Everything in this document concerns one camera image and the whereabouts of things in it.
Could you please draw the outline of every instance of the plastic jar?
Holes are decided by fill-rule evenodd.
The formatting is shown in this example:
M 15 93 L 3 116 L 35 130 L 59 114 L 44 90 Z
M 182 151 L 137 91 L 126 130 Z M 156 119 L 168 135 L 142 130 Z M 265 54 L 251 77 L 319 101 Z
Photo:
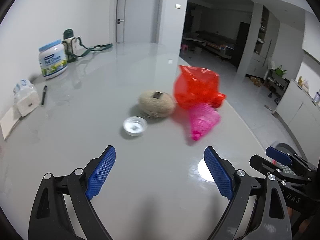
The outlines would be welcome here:
M 44 45 L 39 52 L 40 68 L 45 78 L 53 78 L 67 69 L 68 62 L 61 40 Z

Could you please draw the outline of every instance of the ball of yarn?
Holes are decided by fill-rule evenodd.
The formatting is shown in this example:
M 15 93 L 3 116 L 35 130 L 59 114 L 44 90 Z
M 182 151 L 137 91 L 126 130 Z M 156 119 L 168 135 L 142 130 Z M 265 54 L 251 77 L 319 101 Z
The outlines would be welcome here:
M 176 103 L 167 93 L 148 90 L 139 96 L 139 108 L 152 118 L 167 117 L 173 113 Z

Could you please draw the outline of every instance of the pink object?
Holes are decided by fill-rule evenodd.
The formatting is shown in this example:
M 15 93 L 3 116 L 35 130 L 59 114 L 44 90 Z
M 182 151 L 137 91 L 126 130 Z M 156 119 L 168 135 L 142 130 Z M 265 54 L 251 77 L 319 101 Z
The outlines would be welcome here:
M 181 44 L 181 49 L 182 49 L 182 50 L 188 50 L 188 45 L 186 45 L 186 44 Z
M 191 137 L 198 141 L 206 135 L 220 120 L 220 114 L 208 104 L 199 104 L 189 110 Z

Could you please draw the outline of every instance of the jar label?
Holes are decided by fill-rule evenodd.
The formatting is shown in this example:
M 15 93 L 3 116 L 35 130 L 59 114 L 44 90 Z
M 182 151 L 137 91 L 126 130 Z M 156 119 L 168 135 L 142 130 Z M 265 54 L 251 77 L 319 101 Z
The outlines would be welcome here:
M 64 69 L 68 62 L 64 50 L 58 51 L 39 60 L 41 72 L 44 77 L 50 76 Z

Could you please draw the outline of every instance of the metal screw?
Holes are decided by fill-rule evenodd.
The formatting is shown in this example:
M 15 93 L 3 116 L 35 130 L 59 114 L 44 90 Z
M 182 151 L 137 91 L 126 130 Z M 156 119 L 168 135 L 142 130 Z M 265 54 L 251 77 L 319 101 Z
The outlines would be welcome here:
M 237 171 L 237 174 L 241 177 L 243 177 L 245 175 L 245 172 L 243 170 L 239 170 Z
M 51 178 L 51 174 L 47 173 L 46 175 L 44 175 L 44 179 L 50 179 Z
M 75 174 L 76 175 L 81 175 L 83 173 L 83 169 L 76 169 Z
M 275 180 L 275 179 L 276 179 L 276 177 L 275 177 L 273 174 L 269 174 L 269 175 L 268 175 L 268 178 L 269 178 L 270 180 Z

